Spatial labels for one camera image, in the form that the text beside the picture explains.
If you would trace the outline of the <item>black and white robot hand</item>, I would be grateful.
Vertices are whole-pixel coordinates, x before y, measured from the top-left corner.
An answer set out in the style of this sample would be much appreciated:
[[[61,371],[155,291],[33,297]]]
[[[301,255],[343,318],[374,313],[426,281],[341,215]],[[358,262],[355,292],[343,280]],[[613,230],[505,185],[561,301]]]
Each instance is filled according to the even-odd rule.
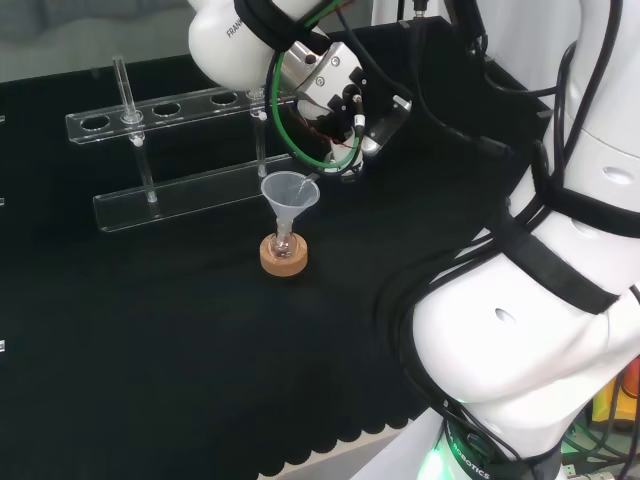
[[[398,94],[388,110],[372,124],[364,112],[368,79],[356,54],[343,42],[332,42],[322,54],[301,42],[285,54],[284,83],[297,98],[302,119],[329,142],[319,167],[321,176],[354,179],[364,160],[379,154],[408,120],[412,101]]]

